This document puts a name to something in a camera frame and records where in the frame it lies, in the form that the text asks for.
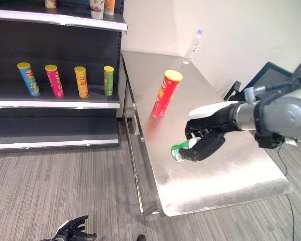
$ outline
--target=shelf edge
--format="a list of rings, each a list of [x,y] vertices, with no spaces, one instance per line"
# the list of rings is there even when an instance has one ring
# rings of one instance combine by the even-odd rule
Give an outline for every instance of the shelf edge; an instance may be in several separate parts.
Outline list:
[[[57,102],[57,101],[0,101],[1,108],[71,108],[71,109],[119,109],[119,103]]]
[[[15,21],[35,21],[39,23],[52,23],[59,25],[127,31],[126,23],[98,19],[88,19],[63,14],[46,14],[24,11],[0,10],[0,19]]]
[[[62,141],[62,142],[6,143],[6,144],[0,144],[0,149],[29,149],[29,148],[69,147],[69,146],[92,146],[92,145],[118,144],[118,143],[119,143],[119,139],[80,140],[80,141]]]

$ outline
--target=black shelf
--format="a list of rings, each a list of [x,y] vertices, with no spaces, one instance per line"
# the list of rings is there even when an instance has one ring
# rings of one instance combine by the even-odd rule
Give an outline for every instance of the black shelf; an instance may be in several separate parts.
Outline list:
[[[0,150],[118,146],[113,117],[0,117]]]
[[[50,84],[38,82],[41,95],[30,96],[26,85],[20,79],[9,84],[0,81],[0,108],[77,108],[77,109],[118,109],[120,107],[116,86],[113,96],[104,95],[103,85],[88,85],[89,97],[81,99],[77,84],[62,83],[65,96],[55,98]]]
[[[127,31],[123,14],[104,15],[103,20],[97,20],[91,17],[89,6],[77,4],[48,9],[44,1],[4,1],[0,3],[0,19]]]

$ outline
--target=green can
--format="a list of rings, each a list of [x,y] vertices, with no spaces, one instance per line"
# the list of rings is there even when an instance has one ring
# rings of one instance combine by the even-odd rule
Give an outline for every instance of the green can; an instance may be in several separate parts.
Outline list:
[[[193,145],[196,144],[196,142],[198,142],[200,140],[200,137],[194,137],[194,138],[190,138],[185,142],[182,142],[178,145],[174,145],[171,147],[171,155],[173,157],[173,159],[177,162],[182,162],[185,159],[182,158],[181,154],[179,153],[179,149],[180,148],[184,148],[184,149],[188,149],[188,148],[192,148]]]
[[[114,68],[111,66],[104,67],[104,82],[105,82],[105,95],[112,96],[112,89],[114,86]]]

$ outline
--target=stainless steel table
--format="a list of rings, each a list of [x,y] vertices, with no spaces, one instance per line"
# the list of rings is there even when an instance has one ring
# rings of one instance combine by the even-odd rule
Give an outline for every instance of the stainless steel table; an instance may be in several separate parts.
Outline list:
[[[188,113],[197,107],[221,102],[222,98],[193,64],[183,64],[181,57],[125,51],[123,61],[127,76],[126,91],[130,91],[132,96],[146,149],[146,161],[150,164],[158,194],[157,204],[144,210],[130,145],[142,215],[158,208],[167,216],[176,216],[292,191],[289,181],[248,131],[227,133],[226,143],[204,161],[175,162],[170,148],[186,140],[184,128]],[[153,118],[151,111],[167,69],[181,72],[183,80],[165,117]]]

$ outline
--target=cup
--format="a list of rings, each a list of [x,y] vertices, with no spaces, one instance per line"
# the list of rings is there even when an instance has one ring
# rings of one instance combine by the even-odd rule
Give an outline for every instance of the cup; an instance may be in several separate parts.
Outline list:
[[[82,99],[87,99],[88,94],[88,86],[87,86],[87,77],[86,77],[86,68],[82,66],[75,67],[77,85],[79,96]]]
[[[93,19],[103,19],[104,18],[104,5],[105,0],[89,0],[91,17]]]
[[[32,70],[30,68],[30,64],[26,62],[22,62],[17,64],[17,68],[19,69],[19,72],[27,86],[30,95],[34,97],[39,96],[40,95],[39,88],[37,86],[37,82],[34,77],[34,74],[32,73]]]
[[[45,0],[45,6],[49,9],[56,8],[56,0]]]
[[[59,73],[57,66],[53,64],[48,64],[45,66],[45,70],[52,88],[52,92],[56,98],[63,98],[65,96],[62,89],[62,85],[59,78]]]
[[[105,0],[105,14],[114,15],[115,0]]]
[[[112,88],[114,85],[114,68],[111,66],[104,67],[104,83],[105,95],[112,96]]]

